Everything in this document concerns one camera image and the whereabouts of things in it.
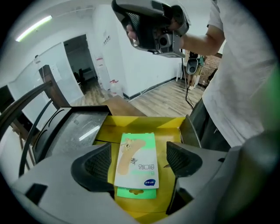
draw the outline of cable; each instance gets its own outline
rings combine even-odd
[[[192,106],[193,106],[193,102],[191,101],[190,97],[189,97],[189,101],[191,102]]]
[[[45,81],[45,75],[44,75],[44,66],[42,67],[42,70],[43,70],[44,83],[46,83],[46,81]]]
[[[185,76],[185,88],[186,88],[186,95],[185,95],[185,100],[187,101],[187,103],[189,104],[189,106],[191,107],[191,109],[193,110],[193,104],[190,103],[187,99],[187,96],[188,96],[188,90],[189,90],[189,84],[188,84],[188,81],[186,79],[186,73],[185,73],[185,69],[184,69],[184,60],[182,58],[182,72]]]

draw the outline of white t-shirt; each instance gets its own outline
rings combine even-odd
[[[252,98],[276,65],[272,47],[254,17],[237,0],[211,0],[209,25],[224,31],[219,68],[203,94],[204,105],[231,147],[263,131]]]

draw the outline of baseboard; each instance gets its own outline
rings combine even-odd
[[[152,90],[152,89],[155,89],[156,87],[158,87],[158,86],[160,86],[160,85],[163,85],[163,84],[165,84],[165,83],[167,83],[167,82],[170,82],[170,81],[172,81],[172,80],[174,80],[174,79],[176,79],[176,77],[174,77],[174,78],[172,78],[172,79],[168,79],[168,80],[166,80],[166,81],[164,81],[164,82],[161,82],[161,83],[159,83],[159,84],[157,84],[157,85],[154,85],[154,86],[148,88],[146,91],[143,90],[143,91],[141,91],[141,92],[139,92],[139,93],[136,93],[136,94],[134,94],[134,95],[132,95],[132,96],[130,96],[130,97],[129,97],[128,95],[126,95],[125,93],[123,93],[123,95],[124,95],[126,98],[128,98],[129,100],[132,100],[132,99],[134,99],[135,97],[140,96],[143,92],[148,92],[148,91],[150,91],[150,90]]]

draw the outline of doorway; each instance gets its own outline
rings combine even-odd
[[[97,81],[87,36],[82,35],[65,41],[64,48],[76,81],[84,92],[88,82]]]

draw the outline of black pants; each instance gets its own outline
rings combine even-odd
[[[194,107],[190,120],[201,142],[202,148],[228,152],[231,148],[210,118],[202,99]]]

